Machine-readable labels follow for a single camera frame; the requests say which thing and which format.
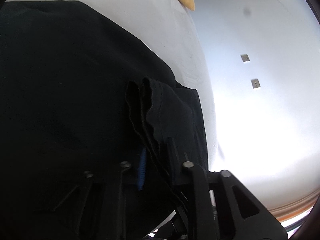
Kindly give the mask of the lower grey wall socket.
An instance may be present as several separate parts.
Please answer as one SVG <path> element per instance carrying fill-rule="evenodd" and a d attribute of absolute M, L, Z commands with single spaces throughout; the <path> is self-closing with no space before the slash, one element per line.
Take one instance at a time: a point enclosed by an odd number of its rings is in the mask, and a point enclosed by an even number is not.
<path fill-rule="evenodd" d="M 253 79 L 251 80 L 251 83 L 252 83 L 252 87 L 255 89 L 255 88 L 260 88 L 260 82 L 258 79 Z"/>

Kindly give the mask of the upper grey wall socket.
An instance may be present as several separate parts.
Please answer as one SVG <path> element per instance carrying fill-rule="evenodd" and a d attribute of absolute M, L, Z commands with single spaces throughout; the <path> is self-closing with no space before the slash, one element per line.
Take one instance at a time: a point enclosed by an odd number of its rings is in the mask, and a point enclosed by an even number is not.
<path fill-rule="evenodd" d="M 250 61 L 250 58 L 247 54 L 242 54 L 241 59 L 242 59 L 243 63 Z"/>

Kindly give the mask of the black denim pants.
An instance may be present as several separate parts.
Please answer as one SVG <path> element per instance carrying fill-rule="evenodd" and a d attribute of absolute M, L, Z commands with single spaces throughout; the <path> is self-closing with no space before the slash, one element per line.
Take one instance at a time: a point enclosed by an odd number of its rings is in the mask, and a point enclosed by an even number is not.
<path fill-rule="evenodd" d="M 175 208 L 169 137 L 207 167 L 197 91 L 138 38 L 77 1 L 3 5 L 1 239 L 142 239 Z"/>

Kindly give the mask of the grey wall socket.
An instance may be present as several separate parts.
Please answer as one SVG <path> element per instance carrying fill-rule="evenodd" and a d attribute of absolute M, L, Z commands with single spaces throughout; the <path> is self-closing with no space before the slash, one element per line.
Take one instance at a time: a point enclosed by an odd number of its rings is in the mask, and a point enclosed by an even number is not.
<path fill-rule="evenodd" d="M 241 59 L 242 59 L 243 63 L 250 61 L 250 58 L 247 54 L 242 54 Z"/>
<path fill-rule="evenodd" d="M 251 80 L 251 83 L 252 83 L 252 87 L 255 89 L 255 88 L 260 88 L 260 82 L 258 79 L 253 79 Z"/>

